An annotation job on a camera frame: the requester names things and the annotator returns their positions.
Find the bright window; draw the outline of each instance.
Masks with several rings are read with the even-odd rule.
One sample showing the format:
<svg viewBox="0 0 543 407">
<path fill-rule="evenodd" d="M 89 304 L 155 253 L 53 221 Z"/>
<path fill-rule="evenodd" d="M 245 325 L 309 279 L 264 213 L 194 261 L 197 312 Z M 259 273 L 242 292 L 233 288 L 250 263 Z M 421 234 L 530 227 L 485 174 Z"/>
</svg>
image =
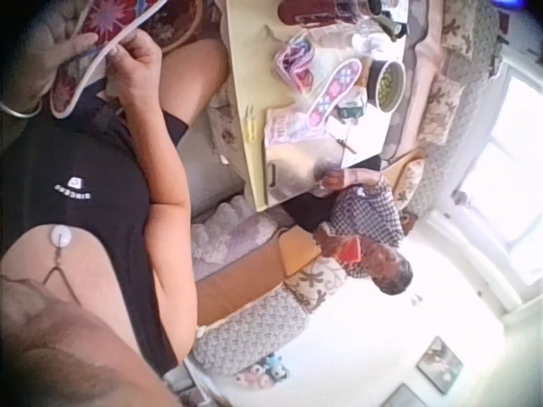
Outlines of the bright window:
<svg viewBox="0 0 543 407">
<path fill-rule="evenodd" d="M 524 283 L 543 276 L 543 95 L 510 75 L 490 140 L 453 195 L 501 242 Z"/>
</svg>

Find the green food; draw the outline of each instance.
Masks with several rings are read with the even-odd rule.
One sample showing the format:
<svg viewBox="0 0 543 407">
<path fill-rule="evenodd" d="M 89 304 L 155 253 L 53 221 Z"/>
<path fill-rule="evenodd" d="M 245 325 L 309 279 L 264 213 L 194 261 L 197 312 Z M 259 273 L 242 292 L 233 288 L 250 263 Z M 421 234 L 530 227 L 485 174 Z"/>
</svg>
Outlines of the green food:
<svg viewBox="0 0 543 407">
<path fill-rule="evenodd" d="M 394 90 L 394 77 L 392 76 L 392 69 L 390 67 L 387 67 L 387 69 L 384 71 L 383 77 L 381 78 L 378 86 L 379 89 L 377 100 L 379 106 L 386 107 L 386 103 L 389 101 L 389 98 Z"/>
</svg>

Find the yellow scissors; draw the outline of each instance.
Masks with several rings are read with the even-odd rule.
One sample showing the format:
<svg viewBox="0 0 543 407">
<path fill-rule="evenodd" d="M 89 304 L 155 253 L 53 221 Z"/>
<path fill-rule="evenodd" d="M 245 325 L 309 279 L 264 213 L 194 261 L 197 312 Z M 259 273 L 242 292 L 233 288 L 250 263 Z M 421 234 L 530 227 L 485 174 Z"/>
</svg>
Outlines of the yellow scissors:
<svg viewBox="0 0 543 407">
<path fill-rule="evenodd" d="M 256 142 L 258 135 L 256 134 L 256 118 L 255 107 L 250 104 L 245 108 L 245 134 L 248 142 Z"/>
</svg>

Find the man's hand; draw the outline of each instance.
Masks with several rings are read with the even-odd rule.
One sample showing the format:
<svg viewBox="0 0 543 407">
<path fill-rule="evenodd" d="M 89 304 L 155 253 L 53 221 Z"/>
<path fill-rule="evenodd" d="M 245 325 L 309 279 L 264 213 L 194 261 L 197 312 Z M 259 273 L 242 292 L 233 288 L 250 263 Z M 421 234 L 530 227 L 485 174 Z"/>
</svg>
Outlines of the man's hand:
<svg viewBox="0 0 543 407">
<path fill-rule="evenodd" d="M 313 238 L 321 248 L 321 256 L 325 258 L 337 257 L 349 241 L 349 238 L 345 236 L 331 236 L 323 225 L 317 227 Z"/>
<path fill-rule="evenodd" d="M 330 171 L 320 181 L 320 186 L 332 191 L 342 191 L 354 182 L 353 173 L 350 170 Z"/>
<path fill-rule="evenodd" d="M 3 70 L 2 100 L 11 109 L 32 111 L 51 89 L 58 67 L 84 53 L 98 40 L 94 33 L 73 36 L 87 0 L 56 2 L 30 28 Z"/>
<path fill-rule="evenodd" d="M 380 172 L 367 170 L 365 168 L 334 170 L 321 179 L 320 186 L 333 191 L 342 191 L 353 185 L 366 185 L 372 187 L 377 185 L 380 177 Z"/>
<path fill-rule="evenodd" d="M 114 82 L 120 103 L 130 112 L 159 108 L 162 51 L 145 31 L 109 52 L 109 79 Z"/>
</svg>

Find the checkered shirt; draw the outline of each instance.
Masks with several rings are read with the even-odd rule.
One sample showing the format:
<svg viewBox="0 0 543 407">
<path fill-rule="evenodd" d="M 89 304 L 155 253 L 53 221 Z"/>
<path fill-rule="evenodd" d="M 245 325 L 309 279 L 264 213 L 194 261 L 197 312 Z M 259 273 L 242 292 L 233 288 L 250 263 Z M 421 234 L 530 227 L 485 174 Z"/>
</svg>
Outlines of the checkered shirt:
<svg viewBox="0 0 543 407">
<path fill-rule="evenodd" d="M 363 235 L 393 248 L 398 248 L 404 237 L 392 190 L 382 176 L 374 187 L 355 186 L 342 191 L 328 225 L 334 235 Z M 367 276 L 361 264 L 339 263 L 351 277 Z"/>
</svg>

